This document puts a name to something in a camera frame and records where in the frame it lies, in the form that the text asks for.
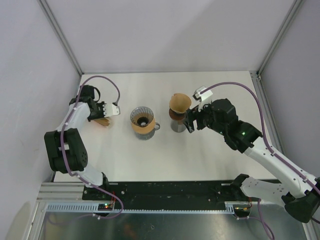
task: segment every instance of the paper coffee filter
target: paper coffee filter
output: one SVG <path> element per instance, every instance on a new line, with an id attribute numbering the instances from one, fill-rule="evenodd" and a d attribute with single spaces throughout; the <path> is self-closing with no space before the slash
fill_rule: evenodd
<path id="1" fill-rule="evenodd" d="M 135 131 L 138 134 L 148 134 L 148 133 L 150 133 L 155 128 L 155 125 L 156 125 L 156 119 L 155 118 L 153 118 L 152 121 L 145 127 L 137 126 L 137 125 L 135 125 L 135 124 L 133 124 L 131 122 L 131 127 L 132 127 L 133 131 Z"/>
<path id="2" fill-rule="evenodd" d="M 183 114 L 191 106 L 191 99 L 183 93 L 175 93 L 169 102 L 169 107 L 177 114 Z"/>
<path id="3" fill-rule="evenodd" d="M 146 106 L 139 106 L 130 114 L 131 122 L 139 127 L 146 127 L 152 122 L 153 118 L 154 113 Z"/>

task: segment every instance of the metal frame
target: metal frame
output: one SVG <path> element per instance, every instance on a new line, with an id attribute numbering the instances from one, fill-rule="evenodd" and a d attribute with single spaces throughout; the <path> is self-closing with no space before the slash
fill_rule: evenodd
<path id="1" fill-rule="evenodd" d="M 302 224 L 307 240 L 320 239 L 320 230 L 316 224 L 317 223 L 313 221 Z"/>
<path id="2" fill-rule="evenodd" d="M 110 203 L 110 201 L 82 200 L 85 184 L 82 182 L 44 182 L 41 185 L 33 210 L 32 218 L 29 221 L 23 240 L 38 240 L 41 234 L 46 213 L 92 213 L 98 209 L 99 204 Z M 225 202 L 225 210 L 205 210 L 205 211 L 173 211 L 173 210 L 124 210 L 122 214 L 130 213 L 170 213 L 170 214 L 234 214 L 233 205 L 247 204 L 246 202 Z"/>
<path id="3" fill-rule="evenodd" d="M 250 76 L 253 82 L 256 96 L 259 99 L 259 102 L 261 103 L 261 106 L 262 106 L 262 113 L 264 116 L 265 124 L 269 131 L 271 142 L 281 153 L 284 153 L 285 150 L 283 145 L 281 144 L 281 139 L 277 131 L 275 118 L 270 108 L 265 88 L 261 82 L 261 76 L 254 71 L 250 72 Z"/>
<path id="4" fill-rule="evenodd" d="M 284 18 L 284 21 L 278 30 L 278 32 L 275 35 L 274 40 L 271 43 L 271 46 L 269 47 L 268 51 L 266 52 L 266 55 L 263 58 L 263 61 L 257 71 L 258 75 L 261 75 L 261 73 L 265 70 L 268 62 L 272 58 L 273 54 L 275 53 L 276 49 L 278 48 L 280 42 L 286 35 L 286 32 L 290 28 L 292 22 L 297 16 L 297 13 L 301 9 L 302 5 L 304 4 L 305 0 L 295 0 L 294 3 L 292 4 L 289 12 Z"/>
<path id="5" fill-rule="evenodd" d="M 83 74 L 83 71 L 81 70 L 81 67 L 80 67 L 73 51 L 71 50 L 71 47 L 70 47 L 64 33 L 62 32 L 53 12 L 51 11 L 47 1 L 46 0 L 37 0 L 37 1 L 40 5 L 41 9 L 43 10 L 44 15 L 48 19 L 48 22 L 50 23 L 56 37 L 58 38 L 63 49 L 65 50 L 65 53 L 67 54 L 68 58 L 70 59 L 74 69 L 79 74 L 79 76 L 81 76 Z"/>

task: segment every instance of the brown paper filter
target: brown paper filter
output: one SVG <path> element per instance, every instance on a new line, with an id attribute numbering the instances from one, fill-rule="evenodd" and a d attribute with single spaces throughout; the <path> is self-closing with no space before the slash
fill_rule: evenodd
<path id="1" fill-rule="evenodd" d="M 135 125 L 135 124 L 133 124 L 131 122 L 131 127 L 132 127 L 133 131 L 135 131 L 138 134 L 148 134 L 148 133 L 150 133 L 155 128 L 155 125 L 156 125 L 156 119 L 155 118 L 153 118 L 152 121 L 145 127 L 137 126 L 137 125 Z"/>
<path id="2" fill-rule="evenodd" d="M 175 93 L 171 97 L 169 107 L 177 114 L 184 114 L 191 106 L 191 99 L 183 93 Z"/>
<path id="3" fill-rule="evenodd" d="M 104 127 L 108 127 L 110 125 L 110 118 L 109 117 L 108 118 L 106 118 L 106 117 L 98 118 L 98 119 L 95 119 L 94 121 Z"/>

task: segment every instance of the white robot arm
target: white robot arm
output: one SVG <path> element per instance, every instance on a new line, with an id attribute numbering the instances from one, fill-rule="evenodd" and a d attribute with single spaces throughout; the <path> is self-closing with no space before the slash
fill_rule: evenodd
<path id="1" fill-rule="evenodd" d="M 120 108 L 114 103 L 94 101 L 94 91 L 95 88 L 93 86 L 83 86 L 77 106 L 75 107 L 76 98 L 73 98 L 69 105 L 69 111 L 60 126 L 55 131 L 47 132 L 44 135 L 44 141 L 51 169 L 67 173 L 59 139 L 66 119 L 73 110 L 74 113 L 64 128 L 64 149 L 71 173 L 91 185 L 102 186 L 103 184 L 108 184 L 108 179 L 102 172 L 88 163 L 87 151 L 79 131 L 87 120 L 91 121 L 119 115 Z"/>
<path id="2" fill-rule="evenodd" d="M 194 92 L 193 97 L 200 103 L 186 112 L 184 124 L 188 131 L 195 130 L 193 122 L 196 121 L 198 130 L 207 127 L 223 135 L 231 149 L 254 159 L 281 182 L 270 183 L 240 174 L 232 184 L 247 197 L 275 203 L 300 222 L 309 222 L 320 205 L 318 178 L 298 167 L 274 146 L 270 146 L 271 152 L 262 133 L 250 123 L 239 120 L 228 99 L 213 101 L 213 93 L 206 89 L 202 86 Z"/>

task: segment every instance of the metal sheet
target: metal sheet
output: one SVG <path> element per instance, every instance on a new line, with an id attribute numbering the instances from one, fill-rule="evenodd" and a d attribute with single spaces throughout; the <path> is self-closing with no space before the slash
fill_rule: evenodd
<path id="1" fill-rule="evenodd" d="M 306 240 L 303 226 L 276 205 L 263 205 L 264 220 L 276 239 Z M 50 213 L 53 222 L 70 221 L 83 213 Z M 252 209 L 257 217 L 257 206 Z M 40 240 L 267 240 L 260 222 L 237 221 L 230 214 L 126 213 L 108 220 L 80 218 L 63 226 L 45 222 Z"/>

